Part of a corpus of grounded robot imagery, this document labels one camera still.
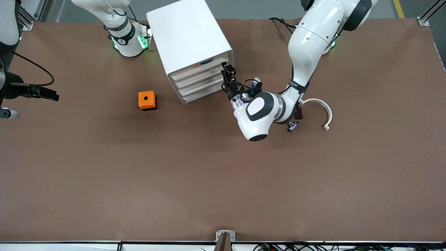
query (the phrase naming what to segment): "orange block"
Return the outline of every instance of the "orange block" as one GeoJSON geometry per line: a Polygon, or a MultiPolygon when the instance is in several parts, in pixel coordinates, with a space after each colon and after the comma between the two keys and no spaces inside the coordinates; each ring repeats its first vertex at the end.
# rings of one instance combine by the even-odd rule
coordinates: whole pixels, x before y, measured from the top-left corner
{"type": "Polygon", "coordinates": [[[158,109],[157,96],[153,91],[140,92],[138,94],[138,105],[143,111],[158,109]]]}

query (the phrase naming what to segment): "black end cap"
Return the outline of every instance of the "black end cap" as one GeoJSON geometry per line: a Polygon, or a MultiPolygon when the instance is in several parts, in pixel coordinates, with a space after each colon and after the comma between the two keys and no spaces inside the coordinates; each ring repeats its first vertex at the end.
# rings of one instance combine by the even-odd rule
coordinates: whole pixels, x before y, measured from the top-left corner
{"type": "Polygon", "coordinates": [[[260,135],[250,138],[249,141],[259,141],[259,140],[266,138],[266,136],[268,136],[268,134],[260,134],[260,135]]]}

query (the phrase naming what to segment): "white box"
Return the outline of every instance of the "white box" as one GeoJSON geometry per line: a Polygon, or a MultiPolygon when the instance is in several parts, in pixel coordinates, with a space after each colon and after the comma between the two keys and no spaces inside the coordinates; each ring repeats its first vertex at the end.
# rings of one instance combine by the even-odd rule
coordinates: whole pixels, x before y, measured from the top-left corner
{"type": "Polygon", "coordinates": [[[166,71],[183,104],[221,90],[222,62],[232,48],[205,0],[181,0],[147,12],[166,71]]]}

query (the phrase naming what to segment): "yellow floor line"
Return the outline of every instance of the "yellow floor line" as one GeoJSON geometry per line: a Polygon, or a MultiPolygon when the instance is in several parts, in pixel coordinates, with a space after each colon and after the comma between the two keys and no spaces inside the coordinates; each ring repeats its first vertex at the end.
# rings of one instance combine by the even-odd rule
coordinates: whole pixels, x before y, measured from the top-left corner
{"type": "Polygon", "coordinates": [[[393,0],[393,4],[395,5],[396,12],[398,13],[399,18],[404,18],[403,9],[401,8],[400,0],[393,0]]]}

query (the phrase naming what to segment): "brown tabletop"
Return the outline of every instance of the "brown tabletop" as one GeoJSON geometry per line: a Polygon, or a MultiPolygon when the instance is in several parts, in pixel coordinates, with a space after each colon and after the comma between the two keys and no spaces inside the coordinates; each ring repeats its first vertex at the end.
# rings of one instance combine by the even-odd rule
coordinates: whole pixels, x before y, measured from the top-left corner
{"type": "MultiPolygon", "coordinates": [[[[219,20],[237,77],[281,91],[290,34],[273,21],[219,20]]],[[[5,100],[0,240],[442,241],[446,74],[414,19],[367,20],[324,55],[292,133],[248,142],[222,92],[182,105],[153,46],[113,49],[101,23],[36,23],[17,51],[50,70],[60,101],[5,100]],[[157,111],[138,92],[154,90],[157,111]]],[[[15,58],[10,71],[44,83],[15,58]]]]}

